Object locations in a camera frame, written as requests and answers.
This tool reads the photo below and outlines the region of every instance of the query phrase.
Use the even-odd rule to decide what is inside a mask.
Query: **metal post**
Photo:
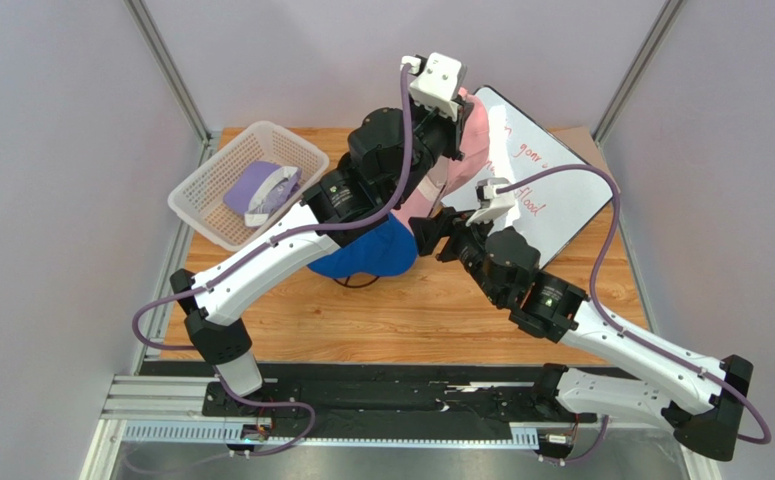
[[[177,71],[177,67],[174,65],[174,60],[171,57],[171,53],[168,52],[165,42],[162,41],[162,35],[156,27],[156,23],[154,23],[147,5],[145,5],[144,0],[124,0],[124,3],[127,5],[130,13],[132,13],[133,19],[136,21],[136,25],[138,25],[144,39],[147,40],[151,53],[153,53],[154,58],[159,63],[159,68],[162,69],[162,74],[165,75],[168,85],[171,86],[174,97],[177,98],[177,102],[183,108],[183,112],[192,125],[195,135],[203,142],[204,146],[208,145],[212,134],[204,123],[204,119],[201,117],[195,101],[189,94],[189,90],[186,89],[186,84],[183,82],[180,72]]]
[[[617,120],[618,115],[620,115],[630,95],[632,95],[638,81],[647,69],[647,65],[659,49],[662,40],[665,38],[668,31],[671,30],[671,25],[673,25],[674,20],[677,19],[677,16],[680,14],[680,10],[685,3],[686,0],[667,0],[665,2],[665,5],[659,12],[659,16],[656,17],[656,22],[650,29],[650,33],[647,34],[647,38],[644,40],[638,54],[636,54],[632,65],[630,65],[629,71],[627,71],[624,80],[618,87],[618,91],[616,91],[615,96],[612,97],[612,102],[609,103],[606,112],[600,119],[600,123],[594,130],[592,136],[594,137],[594,142],[597,143],[598,146],[603,146],[603,142],[605,142],[606,138],[609,136],[612,125],[615,123],[615,120]]]

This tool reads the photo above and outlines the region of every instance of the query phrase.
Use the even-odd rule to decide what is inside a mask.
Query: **cable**
[[[133,465],[132,462],[130,462],[129,455],[124,456],[121,459],[121,463],[125,467],[129,468],[130,470],[132,470],[135,473],[138,473],[139,475],[160,476],[160,475],[171,475],[172,473],[182,473],[182,472],[185,472],[186,470],[191,470],[191,469],[193,469],[195,467],[199,467],[199,466],[201,466],[201,465],[203,465],[205,463],[214,462],[216,460],[221,460],[221,459],[224,459],[224,458],[230,458],[231,456],[234,456],[234,455],[238,455],[238,454],[233,454],[233,452],[219,453],[217,455],[212,455],[212,456],[203,458],[201,460],[198,460],[196,462],[192,462],[192,463],[190,463],[188,465],[183,465],[182,467],[172,468],[170,470],[147,470],[147,469],[144,469],[144,468],[137,467],[137,466]]]
[[[387,203],[384,204],[383,207],[381,207],[381,210],[378,210],[374,214],[360,219],[355,220],[354,222],[349,223],[325,223],[325,224],[313,224],[313,225],[303,225],[296,228],[291,228],[280,235],[277,235],[275,237],[269,238],[267,242],[261,243],[260,245],[257,245],[256,248],[251,250],[250,252],[246,253],[242,258],[237,260],[235,263],[230,265],[227,269],[225,269],[223,272],[218,274],[215,278],[208,281],[206,285],[193,288],[191,290],[186,290],[184,292],[180,292],[175,295],[170,295],[168,297],[160,298],[159,300],[154,300],[153,302],[148,303],[147,305],[141,307],[138,309],[135,315],[133,315],[133,321],[132,321],[132,328],[133,328],[133,334],[138,338],[138,340],[147,345],[150,348],[156,348],[158,350],[194,350],[195,347],[192,345],[164,345],[161,343],[154,342],[153,340],[147,338],[144,336],[144,334],[141,332],[141,328],[139,328],[139,322],[141,321],[141,317],[147,313],[150,310],[153,310],[154,308],[164,305],[166,303],[173,302],[175,300],[180,300],[183,298],[188,298],[195,296],[199,293],[206,292],[207,290],[215,287],[219,283],[223,282],[227,277],[233,275],[234,272],[242,268],[243,265],[253,260],[257,255],[260,255],[264,251],[268,250],[270,247],[277,245],[279,242],[292,237],[294,235],[298,235],[300,233],[307,233],[307,232],[338,232],[338,231],[344,231],[344,230],[355,230],[358,228],[364,228],[372,225],[373,223],[377,222],[384,216],[390,213],[391,210],[393,210],[393,207],[396,206],[396,204],[399,203],[399,200],[402,198],[402,193],[405,191],[405,186],[408,184],[408,177],[411,174],[411,161],[413,159],[413,145],[414,145],[414,136],[413,136],[413,130],[412,130],[412,119],[411,119],[411,101],[410,101],[410,93],[409,93],[409,81],[408,81],[408,74],[411,71],[411,64],[406,63],[402,65],[402,75],[401,75],[401,81],[400,81],[400,89],[402,92],[402,130],[404,132],[404,148],[402,149],[402,170],[399,174],[399,181],[396,184],[396,190],[393,191],[393,195],[390,197],[390,199],[387,201]]]
[[[310,433],[311,430],[313,430],[313,426],[316,425],[316,410],[313,409],[312,406],[310,406],[307,403],[304,402],[255,402],[254,400],[248,400],[247,398],[237,395],[236,392],[233,391],[232,388],[230,388],[230,385],[227,384],[227,381],[224,379],[224,377],[221,376],[220,373],[218,373],[218,370],[215,371],[218,380],[221,382],[222,388],[224,388],[224,392],[227,393],[227,396],[232,398],[234,401],[237,401],[243,405],[248,405],[249,407],[255,407],[255,408],[303,408],[304,410],[307,410],[307,413],[310,414],[310,420],[307,422],[307,426],[304,428],[304,430],[293,437],[292,440],[284,443],[283,445],[279,445],[277,447],[271,448],[269,450],[261,450],[258,452],[251,452],[250,456],[252,457],[265,457],[267,455],[274,455],[276,453],[280,453],[286,450],[289,450],[293,446],[295,446],[296,443],[298,443],[299,440],[306,437],[308,433]]]
[[[144,345],[147,345],[148,347],[156,348],[159,350],[169,350],[169,351],[170,350],[194,350],[194,346],[191,346],[191,345],[164,345],[161,343],[154,342],[149,338],[145,337],[141,329],[139,328],[139,322],[141,321],[141,317],[148,311],[160,305],[164,305],[166,303],[170,303],[183,298],[192,297],[194,295],[203,293],[215,287],[219,283],[223,282],[227,277],[232,275],[239,268],[241,268],[243,265],[245,265],[246,263],[254,259],[257,255],[260,255],[261,253],[266,251],[269,247],[273,245],[277,245],[279,242],[289,237],[298,235],[300,233],[313,232],[313,231],[329,232],[329,231],[354,230],[354,229],[363,228],[363,227],[372,225],[373,223],[377,222],[384,216],[388,215],[390,211],[393,210],[393,207],[395,207],[396,204],[399,203],[399,200],[402,197],[402,193],[405,190],[405,186],[408,184],[408,177],[410,176],[410,171],[411,171],[411,162],[413,160],[413,140],[414,139],[413,139],[412,119],[411,119],[410,93],[408,91],[409,83],[410,83],[408,80],[408,74],[410,73],[410,69],[411,69],[410,64],[404,64],[402,66],[402,75],[401,75],[401,81],[400,81],[401,93],[402,93],[402,130],[404,133],[404,147],[405,147],[403,148],[403,152],[402,152],[402,170],[399,174],[399,181],[396,184],[396,190],[393,192],[393,195],[390,197],[387,203],[385,203],[380,210],[378,210],[373,215],[370,215],[361,220],[356,220],[354,222],[339,223],[339,224],[304,225],[301,227],[289,229],[281,233],[280,235],[269,238],[267,242],[258,245],[256,248],[254,248],[253,250],[245,254],[242,258],[240,258],[238,261],[236,261],[226,270],[221,272],[217,277],[207,282],[205,286],[193,288],[190,290],[186,290],[184,292],[170,295],[168,297],[160,298],[158,300],[154,300],[153,302],[150,302],[147,305],[141,307],[135,313],[135,315],[133,315],[133,319],[132,319],[132,330],[136,338],[138,338],[139,341],[142,342]],[[273,455],[273,454],[288,450],[292,448],[299,440],[307,436],[307,434],[310,433],[310,431],[313,429],[313,426],[316,424],[316,411],[313,409],[312,406],[303,402],[255,402],[252,400],[248,400],[247,398],[244,398],[236,394],[236,392],[234,392],[233,389],[230,388],[230,385],[227,384],[227,381],[224,379],[224,377],[222,377],[221,374],[218,373],[218,370],[216,370],[216,374],[218,375],[218,379],[221,382],[221,385],[224,388],[224,391],[234,401],[237,401],[239,403],[242,403],[244,405],[249,405],[252,407],[303,408],[304,410],[307,410],[307,412],[310,414],[310,420],[307,424],[307,427],[301,433],[296,435],[292,440],[278,447],[271,448],[269,450],[262,450],[262,451],[249,453],[248,456],[264,457],[267,455]],[[164,475],[168,473],[180,472],[180,471],[190,469],[198,465],[202,465],[204,463],[225,458],[228,456],[229,454],[214,455],[212,457],[207,457],[203,460],[192,463],[190,465],[186,465],[184,467],[179,467],[177,469],[168,470],[168,471],[153,471],[153,470],[140,469],[132,465],[129,462],[129,460],[127,460],[126,458],[124,458],[124,465],[126,465],[127,468],[129,468],[130,470],[133,470],[134,472],[137,472],[137,473],[146,474],[146,475]]]
[[[745,397],[745,395],[742,395],[742,393],[739,390],[734,388],[732,385],[730,385],[723,379],[714,375],[713,373],[708,371],[702,371],[700,367],[689,362],[688,360],[678,357],[677,355],[665,350],[664,348],[658,345],[655,345],[652,342],[645,340],[638,335],[633,334],[630,330],[624,329],[620,324],[615,322],[615,319],[613,319],[608,313],[606,313],[606,310],[603,308],[603,304],[600,303],[600,297],[597,295],[597,277],[600,274],[600,267],[603,264],[603,260],[606,258],[606,253],[609,251],[609,247],[612,245],[612,240],[615,238],[615,232],[618,230],[618,224],[620,223],[620,215],[621,215],[620,192],[618,192],[618,187],[615,184],[615,180],[612,179],[612,177],[609,174],[607,174],[606,172],[596,167],[592,167],[590,165],[582,165],[582,164],[562,165],[558,167],[553,167],[549,170],[545,170],[541,173],[532,175],[528,178],[524,178],[523,180],[513,185],[499,188],[497,189],[496,192],[497,193],[510,192],[524,185],[532,183],[536,180],[540,180],[549,175],[553,175],[566,170],[583,170],[586,172],[591,172],[599,176],[600,178],[602,178],[606,182],[606,184],[609,185],[609,188],[612,190],[612,223],[611,225],[609,225],[609,233],[606,235],[606,241],[603,243],[603,247],[600,249],[599,255],[597,255],[597,260],[594,262],[594,267],[592,267],[591,269],[591,278],[588,281],[588,287],[591,293],[591,301],[592,303],[594,303],[594,306],[597,307],[597,311],[600,313],[600,316],[602,316],[603,320],[605,320],[606,323],[611,325],[612,328],[614,328],[618,333],[621,333],[622,335],[630,338],[631,340],[641,345],[642,347],[656,354],[659,354],[667,358],[668,360],[671,360],[672,362],[688,370],[691,370],[692,372],[697,373],[698,375],[703,375],[704,377],[706,377],[716,385],[730,392],[740,403],[742,403],[742,405],[745,406],[745,408],[748,409],[749,412],[751,412],[751,415],[754,417],[754,419],[757,421],[757,424],[759,424],[760,429],[762,429],[763,431],[762,438],[750,437],[748,435],[742,435],[742,434],[736,435],[736,438],[744,442],[755,443],[758,445],[766,445],[770,443],[772,441],[772,432],[768,424],[766,423],[766,420],[763,418],[760,412],[754,407],[751,401],[748,400],[748,398]]]
[[[351,277],[346,277],[346,281],[345,282],[341,282],[337,278],[332,278],[331,280],[333,280],[334,283],[336,283],[337,285],[339,285],[341,287],[345,287],[345,288],[366,288],[366,287],[372,285],[373,283],[377,282],[379,278],[381,278],[381,277],[376,275],[376,276],[374,276],[372,278],[372,280],[370,280],[370,281],[368,281],[366,283],[361,283],[360,285],[349,285],[349,280],[351,280]]]

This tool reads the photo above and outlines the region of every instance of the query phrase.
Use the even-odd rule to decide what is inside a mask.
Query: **wooden surface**
[[[225,129],[220,147],[241,130]],[[294,131],[328,154],[332,161],[329,168],[334,168],[347,151],[347,129]],[[607,207],[547,271],[587,289],[591,266],[610,220]],[[229,255],[230,252],[196,233],[186,268],[193,272],[206,270]],[[612,244],[597,287],[609,308],[638,325],[646,325],[620,238]],[[188,343],[183,326],[185,315],[179,306],[174,308],[165,343]],[[505,310],[497,310],[488,303],[458,262],[441,264],[433,256],[418,259],[402,276],[382,278],[370,287],[356,290],[302,269],[257,300],[243,320],[260,360],[605,363],[588,353],[520,332],[508,320]],[[163,358],[200,356],[197,352],[164,352]]]

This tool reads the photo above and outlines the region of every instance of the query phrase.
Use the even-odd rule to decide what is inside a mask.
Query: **white mesh basket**
[[[301,188],[263,226],[251,228],[222,200],[245,167],[257,160],[301,168]],[[201,235],[235,252],[271,227],[327,168],[328,155],[312,143],[271,122],[257,122],[178,185],[168,196],[168,206]]]

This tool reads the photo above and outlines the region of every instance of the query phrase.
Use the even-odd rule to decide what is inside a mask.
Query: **red handwriting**
[[[520,151],[517,152],[516,154],[512,155],[512,157],[513,158],[517,158],[517,157],[519,157],[521,155],[529,157],[535,163],[538,163],[538,162],[540,162],[543,159],[541,157],[541,155],[538,154],[538,152],[536,152],[536,151],[532,150],[531,148],[529,148],[525,143],[520,144]],[[541,164],[541,168],[547,168],[548,166],[549,165],[547,165],[546,162]]]
[[[534,201],[532,201],[532,199],[529,198],[529,195],[532,192],[534,192],[534,190],[532,190],[530,187],[523,187],[520,190],[517,190],[516,192],[514,192],[514,196],[517,197],[518,202],[523,203],[523,206],[526,207],[526,209],[529,210],[529,212],[533,216],[537,217],[538,212],[543,210],[547,206],[547,204],[544,203],[542,205],[539,205]]]

